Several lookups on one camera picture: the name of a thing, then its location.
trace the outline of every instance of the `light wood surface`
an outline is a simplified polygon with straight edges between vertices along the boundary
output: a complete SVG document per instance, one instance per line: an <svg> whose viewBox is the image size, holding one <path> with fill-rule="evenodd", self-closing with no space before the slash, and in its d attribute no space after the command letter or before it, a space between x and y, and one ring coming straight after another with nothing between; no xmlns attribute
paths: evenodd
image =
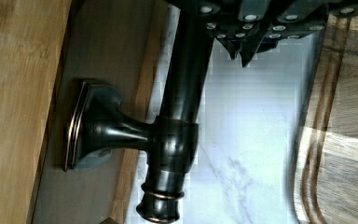
<svg viewBox="0 0 358 224"><path fill-rule="evenodd" d="M0 223L25 223L70 0L0 0Z"/></svg>
<svg viewBox="0 0 358 224"><path fill-rule="evenodd" d="M358 17L349 29L330 21L299 137L295 206L300 222L358 223Z"/></svg>
<svg viewBox="0 0 358 224"><path fill-rule="evenodd" d="M135 96L135 110L131 114L132 118L140 121L145 121L147 116L167 14L168 5L164 1L155 1L144 63ZM124 223L128 210L138 156L138 150L126 149L124 152L111 214L111 218L118 223Z"/></svg>
<svg viewBox="0 0 358 224"><path fill-rule="evenodd" d="M97 224L110 217L124 150L114 150L112 159L96 169L66 173L62 170L63 136L77 100L77 84L85 78L102 79L118 89L124 113L131 115L145 108L142 94L138 105L134 102L140 92L138 83L143 82L140 74L145 67L154 2L88 0L73 18L34 223Z"/></svg>

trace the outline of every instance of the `wooden cabinet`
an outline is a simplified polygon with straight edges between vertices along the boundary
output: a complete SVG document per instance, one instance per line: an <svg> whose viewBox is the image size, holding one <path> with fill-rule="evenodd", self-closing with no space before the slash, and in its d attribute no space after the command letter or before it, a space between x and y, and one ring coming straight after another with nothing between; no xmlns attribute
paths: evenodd
<svg viewBox="0 0 358 224"><path fill-rule="evenodd" d="M25 223L70 0L0 0L0 223Z"/></svg>

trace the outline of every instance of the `wood grain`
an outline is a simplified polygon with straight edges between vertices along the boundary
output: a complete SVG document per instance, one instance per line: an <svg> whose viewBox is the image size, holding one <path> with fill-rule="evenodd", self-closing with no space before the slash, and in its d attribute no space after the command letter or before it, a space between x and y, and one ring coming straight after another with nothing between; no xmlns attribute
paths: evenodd
<svg viewBox="0 0 358 224"><path fill-rule="evenodd" d="M70 0L0 0L0 223L25 223Z"/></svg>
<svg viewBox="0 0 358 224"><path fill-rule="evenodd" d="M141 121L145 121L147 116L167 14L168 5L163 1L155 1L144 63L134 102L135 110L132 113L133 118ZM111 218L118 223L124 223L128 210L138 156L138 150L126 149L124 152L111 215Z"/></svg>
<svg viewBox="0 0 358 224"><path fill-rule="evenodd" d="M37 199L37 193L39 191L39 185L40 185L40 178L42 175L43 165L45 161L46 156L46 150L48 148L48 140L49 136L51 135L51 128L53 121L55 119L55 111L56 111L56 104L57 104L57 97L58 97L58 89L60 87L60 83L62 80L62 72L63 72L63 64L65 61L66 52L68 51L69 46L69 35L70 30L72 27L72 20L74 19L76 13L80 9L80 4L83 0L72 0L71 8L69 10L69 16L68 16L68 22L65 28L65 33L62 41L62 50L61 50L61 56L57 67L57 75L54 82L54 88L52 90L51 94L51 101L50 101L50 108L48 110L48 120L46 124L45 134L43 136L43 144L40 149L40 156L37 163L37 169L36 169L36 175L34 179L34 188L33 188L33 194L31 196L31 203L30 208L28 210L28 217L26 223L32 223L33 216L34 216L34 209L36 205L36 199Z"/></svg>
<svg viewBox="0 0 358 224"><path fill-rule="evenodd" d="M295 205L300 222L358 223L358 17L340 36L337 48L329 44L337 36L326 34L299 138ZM340 56L331 61L331 54Z"/></svg>

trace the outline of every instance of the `wooden board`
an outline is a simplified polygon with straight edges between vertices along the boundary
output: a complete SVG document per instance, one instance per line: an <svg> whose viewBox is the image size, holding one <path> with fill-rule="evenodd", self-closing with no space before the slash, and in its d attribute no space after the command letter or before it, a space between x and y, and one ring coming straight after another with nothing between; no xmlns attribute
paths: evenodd
<svg viewBox="0 0 358 224"><path fill-rule="evenodd" d="M92 224L111 215L124 150L115 150L109 162L94 170L65 173L62 170L62 137L65 125L69 124L72 104L76 103L76 83L84 78L110 82L122 93L122 109L126 114L144 113L147 94L138 86L151 88L153 82L153 76L140 77L140 74L153 70L151 65L145 66L145 61L156 60L148 53L154 55L158 48L146 47L154 5L154 0L142 3L88 0L73 19L34 223Z"/></svg>
<svg viewBox="0 0 358 224"><path fill-rule="evenodd" d="M0 0L0 223L25 223L70 0Z"/></svg>
<svg viewBox="0 0 358 224"><path fill-rule="evenodd" d="M358 223L358 17L330 23L299 137L296 213Z"/></svg>

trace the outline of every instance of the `marble veining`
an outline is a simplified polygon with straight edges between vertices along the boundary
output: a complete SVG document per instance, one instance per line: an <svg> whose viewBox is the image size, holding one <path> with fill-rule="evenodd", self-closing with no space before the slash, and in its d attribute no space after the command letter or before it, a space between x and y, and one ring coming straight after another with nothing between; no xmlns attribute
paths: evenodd
<svg viewBox="0 0 358 224"><path fill-rule="evenodd" d="M171 8L148 122L159 112L178 15ZM315 39L283 40L246 68L214 43L198 116L198 153L176 223L296 223L293 147ZM135 210L146 166L141 153L126 224L148 223Z"/></svg>

